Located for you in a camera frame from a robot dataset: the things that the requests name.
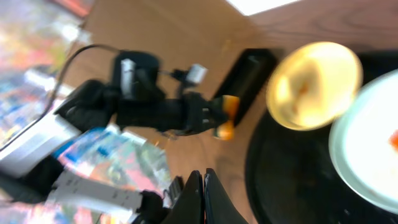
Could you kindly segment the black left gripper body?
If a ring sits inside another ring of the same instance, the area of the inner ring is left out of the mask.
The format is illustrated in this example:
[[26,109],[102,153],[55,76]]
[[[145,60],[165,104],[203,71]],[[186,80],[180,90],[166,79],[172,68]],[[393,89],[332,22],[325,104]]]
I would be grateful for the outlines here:
[[179,99],[156,102],[122,101],[116,124],[121,128],[153,128],[160,132],[174,130],[189,136],[217,128],[228,120],[220,100],[207,101],[201,94],[189,92]]

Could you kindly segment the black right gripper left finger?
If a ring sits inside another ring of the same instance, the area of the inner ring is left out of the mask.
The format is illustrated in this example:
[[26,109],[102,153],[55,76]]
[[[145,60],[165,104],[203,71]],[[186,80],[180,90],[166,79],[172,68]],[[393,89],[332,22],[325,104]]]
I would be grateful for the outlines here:
[[204,224],[203,179],[199,171],[191,172],[184,189],[162,224]]

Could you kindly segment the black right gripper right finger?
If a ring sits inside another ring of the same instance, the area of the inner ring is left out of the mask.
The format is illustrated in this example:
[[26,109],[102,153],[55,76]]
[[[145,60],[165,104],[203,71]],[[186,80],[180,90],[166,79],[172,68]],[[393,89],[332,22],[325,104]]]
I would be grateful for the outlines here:
[[207,168],[204,182],[206,224],[248,224],[228,197],[213,169]]

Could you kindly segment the yellow green scrub sponge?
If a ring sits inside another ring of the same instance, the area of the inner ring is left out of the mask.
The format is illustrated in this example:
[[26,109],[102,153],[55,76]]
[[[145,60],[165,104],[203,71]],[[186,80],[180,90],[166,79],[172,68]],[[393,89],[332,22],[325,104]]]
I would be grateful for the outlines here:
[[234,137],[234,119],[239,109],[240,99],[237,96],[223,95],[220,100],[222,111],[227,115],[228,120],[218,126],[213,135],[219,140],[228,141]]

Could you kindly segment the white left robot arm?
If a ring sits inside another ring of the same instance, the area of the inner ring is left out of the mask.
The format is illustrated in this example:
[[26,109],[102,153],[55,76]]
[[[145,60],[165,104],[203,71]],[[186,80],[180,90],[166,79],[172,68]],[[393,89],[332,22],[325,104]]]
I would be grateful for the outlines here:
[[229,139],[238,103],[234,96],[206,100],[197,92],[181,92],[176,99],[129,99],[117,88],[88,80],[1,149],[1,190],[10,203],[46,201],[64,171],[52,153],[87,131],[106,127],[112,116],[121,129],[152,128],[173,136],[214,129],[217,137]]

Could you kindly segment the black round tray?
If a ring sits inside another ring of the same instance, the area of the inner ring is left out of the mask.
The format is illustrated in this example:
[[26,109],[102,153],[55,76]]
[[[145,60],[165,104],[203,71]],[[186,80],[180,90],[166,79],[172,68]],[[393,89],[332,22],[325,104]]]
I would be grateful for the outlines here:
[[[397,50],[361,52],[364,83],[397,71]],[[245,183],[259,223],[396,223],[353,192],[337,174],[329,152],[332,124],[311,131],[279,125],[269,113],[249,143]]]

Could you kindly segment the black rectangular tray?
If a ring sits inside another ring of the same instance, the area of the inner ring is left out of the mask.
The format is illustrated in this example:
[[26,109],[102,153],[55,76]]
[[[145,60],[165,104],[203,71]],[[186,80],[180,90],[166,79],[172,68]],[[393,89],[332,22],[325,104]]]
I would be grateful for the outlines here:
[[213,95],[214,98],[221,95],[239,98],[239,108],[234,118],[235,126],[244,118],[278,62],[269,49],[246,49],[235,61]]

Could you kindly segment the yellow plate with sauce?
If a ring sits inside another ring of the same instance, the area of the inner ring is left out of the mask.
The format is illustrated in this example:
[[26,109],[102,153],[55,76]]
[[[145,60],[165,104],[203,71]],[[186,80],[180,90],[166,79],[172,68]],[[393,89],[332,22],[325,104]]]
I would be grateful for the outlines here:
[[286,56],[272,72],[266,107],[285,128],[319,129],[348,109],[362,83],[363,66],[351,49],[313,42]]

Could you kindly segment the mint plate back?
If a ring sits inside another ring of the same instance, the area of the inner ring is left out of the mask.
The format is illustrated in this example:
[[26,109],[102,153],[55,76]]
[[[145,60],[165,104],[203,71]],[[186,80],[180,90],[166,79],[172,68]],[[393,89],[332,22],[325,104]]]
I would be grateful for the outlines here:
[[397,71],[360,89],[331,126],[329,152],[342,181],[374,206],[397,213]]

